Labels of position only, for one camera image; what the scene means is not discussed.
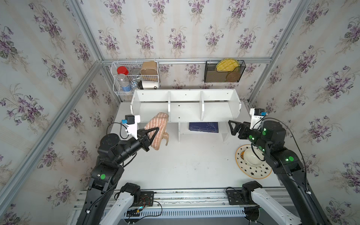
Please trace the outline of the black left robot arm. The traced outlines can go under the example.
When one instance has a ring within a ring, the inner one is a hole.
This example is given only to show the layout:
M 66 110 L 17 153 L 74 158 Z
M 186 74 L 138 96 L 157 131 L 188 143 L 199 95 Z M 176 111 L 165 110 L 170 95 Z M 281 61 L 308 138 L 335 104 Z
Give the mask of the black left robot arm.
M 158 132 L 159 127 L 154 127 L 148 130 L 139 129 L 137 138 L 121 140 L 119 135 L 110 133 L 101 139 L 96 166 L 91 172 L 78 225 L 100 224 L 107 203 L 124 172 L 122 163 L 140 149 L 149 151 Z

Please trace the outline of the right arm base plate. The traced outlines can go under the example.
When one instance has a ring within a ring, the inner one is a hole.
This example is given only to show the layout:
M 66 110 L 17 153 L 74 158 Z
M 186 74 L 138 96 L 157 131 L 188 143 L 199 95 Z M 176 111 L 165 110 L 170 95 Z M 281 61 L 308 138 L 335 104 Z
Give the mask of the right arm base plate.
M 233 187 L 227 187 L 225 192 L 230 205 L 253 204 L 251 194 L 247 189 L 235 189 Z

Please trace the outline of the white wooden bookshelf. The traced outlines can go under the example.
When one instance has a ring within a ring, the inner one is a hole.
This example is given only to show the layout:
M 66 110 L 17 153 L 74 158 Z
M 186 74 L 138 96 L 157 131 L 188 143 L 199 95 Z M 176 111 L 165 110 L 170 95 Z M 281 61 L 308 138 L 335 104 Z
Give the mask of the white wooden bookshelf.
M 177 123 L 179 135 L 191 134 L 191 122 L 216 122 L 223 140 L 229 136 L 229 120 L 238 118 L 241 101 L 234 89 L 136 90 L 130 105 L 141 123 L 162 112 Z

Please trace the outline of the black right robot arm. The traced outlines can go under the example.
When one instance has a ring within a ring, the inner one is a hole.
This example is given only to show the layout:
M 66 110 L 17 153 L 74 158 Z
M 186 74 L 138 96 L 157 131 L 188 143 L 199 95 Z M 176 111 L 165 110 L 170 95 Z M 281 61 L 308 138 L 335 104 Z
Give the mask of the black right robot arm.
M 293 216 L 256 181 L 243 185 L 241 195 L 245 202 L 256 203 L 281 225 L 330 224 L 308 183 L 305 164 L 284 146 L 286 130 L 280 122 L 264 119 L 258 122 L 260 127 L 254 129 L 248 122 L 229 121 L 228 124 L 233 136 L 249 140 L 251 147 L 263 153 L 265 162 L 283 183 L 299 215 Z

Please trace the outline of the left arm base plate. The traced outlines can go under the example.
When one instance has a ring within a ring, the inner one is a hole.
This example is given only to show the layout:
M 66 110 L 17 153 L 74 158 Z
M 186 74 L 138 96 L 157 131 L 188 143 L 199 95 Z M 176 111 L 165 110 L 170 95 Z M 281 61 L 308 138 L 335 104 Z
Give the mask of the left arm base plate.
M 139 200 L 135 200 L 132 207 L 153 206 L 154 194 L 153 191 L 141 191 Z

